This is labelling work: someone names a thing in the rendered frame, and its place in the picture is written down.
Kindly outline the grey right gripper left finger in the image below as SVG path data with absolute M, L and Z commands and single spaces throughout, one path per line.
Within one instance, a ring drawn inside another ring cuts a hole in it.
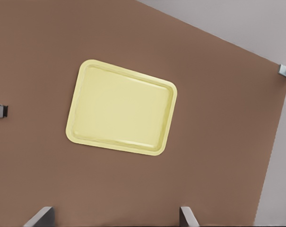
M 43 207 L 23 227 L 55 227 L 54 207 Z

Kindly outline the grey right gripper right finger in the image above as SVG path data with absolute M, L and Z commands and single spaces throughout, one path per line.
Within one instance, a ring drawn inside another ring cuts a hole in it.
M 199 227 L 190 207 L 180 207 L 180 227 Z

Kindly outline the pale yellow tray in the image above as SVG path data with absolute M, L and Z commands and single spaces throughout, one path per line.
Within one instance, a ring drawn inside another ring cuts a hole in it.
M 84 61 L 66 136 L 76 144 L 149 156 L 167 144 L 177 99 L 174 83 L 98 60 Z

